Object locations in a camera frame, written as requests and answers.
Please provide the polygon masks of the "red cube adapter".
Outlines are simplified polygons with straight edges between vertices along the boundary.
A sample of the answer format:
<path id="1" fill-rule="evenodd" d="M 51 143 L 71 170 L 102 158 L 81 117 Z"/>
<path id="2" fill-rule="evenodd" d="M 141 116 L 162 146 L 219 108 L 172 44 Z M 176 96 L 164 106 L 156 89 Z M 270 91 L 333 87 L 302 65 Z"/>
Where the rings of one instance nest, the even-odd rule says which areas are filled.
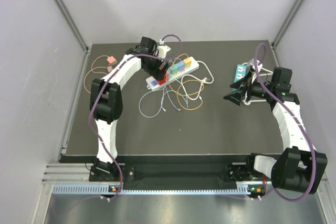
<path id="1" fill-rule="evenodd" d="M 155 81 L 158 83 L 158 85 L 163 85 L 167 83 L 169 80 L 169 73 L 166 72 L 161 80 L 156 79 Z"/>

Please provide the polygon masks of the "mint green charger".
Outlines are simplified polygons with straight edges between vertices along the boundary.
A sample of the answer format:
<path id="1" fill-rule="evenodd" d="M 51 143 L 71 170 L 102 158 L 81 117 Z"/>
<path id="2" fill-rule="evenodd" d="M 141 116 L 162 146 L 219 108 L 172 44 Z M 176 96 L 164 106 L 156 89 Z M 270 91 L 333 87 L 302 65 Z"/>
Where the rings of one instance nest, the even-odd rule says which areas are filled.
<path id="1" fill-rule="evenodd" d="M 175 75 L 177 73 L 178 73 L 177 66 L 176 65 L 172 65 L 171 68 L 170 68 L 169 75 L 173 76 L 173 75 Z"/>

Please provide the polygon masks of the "teal power strip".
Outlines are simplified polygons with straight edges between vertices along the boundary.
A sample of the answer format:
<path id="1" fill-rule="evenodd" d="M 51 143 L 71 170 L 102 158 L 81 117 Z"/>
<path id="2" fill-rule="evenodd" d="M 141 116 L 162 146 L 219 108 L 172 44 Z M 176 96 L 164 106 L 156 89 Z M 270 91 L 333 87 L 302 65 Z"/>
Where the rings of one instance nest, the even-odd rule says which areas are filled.
<path id="1" fill-rule="evenodd" d="M 236 67 L 235 75 L 234 75 L 234 82 L 237 82 L 243 77 L 245 77 L 247 73 L 248 73 L 247 66 L 244 64 L 238 64 Z"/>

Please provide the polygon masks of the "white power strip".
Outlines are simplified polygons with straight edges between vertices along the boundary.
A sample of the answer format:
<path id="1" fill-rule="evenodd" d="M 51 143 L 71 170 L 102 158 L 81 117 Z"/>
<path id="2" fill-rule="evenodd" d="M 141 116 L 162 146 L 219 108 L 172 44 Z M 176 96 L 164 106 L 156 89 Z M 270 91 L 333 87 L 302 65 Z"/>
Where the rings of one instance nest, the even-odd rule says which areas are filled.
<path id="1" fill-rule="evenodd" d="M 199 63 L 193 58 L 188 57 L 184 60 L 177 61 L 167 70 L 162 81 L 156 80 L 154 77 L 148 77 L 146 79 L 146 87 L 148 90 L 155 91 L 164 88 L 166 85 L 180 80 L 184 75 L 190 74 L 200 67 Z"/>

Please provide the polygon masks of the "salmon pink charger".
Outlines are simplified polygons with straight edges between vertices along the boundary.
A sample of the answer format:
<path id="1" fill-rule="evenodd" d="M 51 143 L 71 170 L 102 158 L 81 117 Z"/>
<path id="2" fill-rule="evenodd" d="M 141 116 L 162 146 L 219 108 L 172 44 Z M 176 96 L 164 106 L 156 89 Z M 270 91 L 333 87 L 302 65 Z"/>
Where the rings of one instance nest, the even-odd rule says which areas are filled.
<path id="1" fill-rule="evenodd" d="M 114 66 L 118 63 L 118 61 L 116 60 L 116 58 L 114 56 L 110 56 L 107 58 L 107 62 L 109 65 Z"/>

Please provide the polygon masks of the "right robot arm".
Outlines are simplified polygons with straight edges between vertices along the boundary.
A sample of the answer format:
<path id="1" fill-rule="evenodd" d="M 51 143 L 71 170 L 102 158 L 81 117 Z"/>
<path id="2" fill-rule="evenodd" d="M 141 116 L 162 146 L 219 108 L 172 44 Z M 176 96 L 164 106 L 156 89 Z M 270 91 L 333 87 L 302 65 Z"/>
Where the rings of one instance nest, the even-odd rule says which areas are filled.
<path id="1" fill-rule="evenodd" d="M 278 123 L 283 152 L 278 158 L 252 153 L 247 156 L 245 174 L 256 180 L 269 178 L 275 192 L 282 190 L 301 193 L 300 199 L 317 191 L 328 164 L 326 154 L 316 151 L 300 116 L 300 101 L 291 92 L 292 70 L 275 67 L 271 80 L 263 81 L 253 66 L 239 65 L 232 92 L 224 99 L 238 106 L 250 103 L 252 97 L 267 102 Z"/>

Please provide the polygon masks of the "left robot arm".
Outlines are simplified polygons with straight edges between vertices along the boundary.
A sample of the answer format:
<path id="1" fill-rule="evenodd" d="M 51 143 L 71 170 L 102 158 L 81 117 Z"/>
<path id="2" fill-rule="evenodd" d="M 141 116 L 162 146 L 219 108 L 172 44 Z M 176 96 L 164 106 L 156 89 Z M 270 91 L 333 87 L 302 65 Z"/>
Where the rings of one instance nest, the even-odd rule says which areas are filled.
<path id="1" fill-rule="evenodd" d="M 164 40 L 142 37 L 135 48 L 129 49 L 116 67 L 101 79 L 94 79 L 90 91 L 89 123 L 95 121 L 99 145 L 97 159 L 103 162 L 101 174 L 114 180 L 119 168 L 114 163 L 118 156 L 116 127 L 123 111 L 122 88 L 139 70 L 144 70 L 157 81 L 166 79 L 169 63 L 166 55 L 170 51 Z"/>

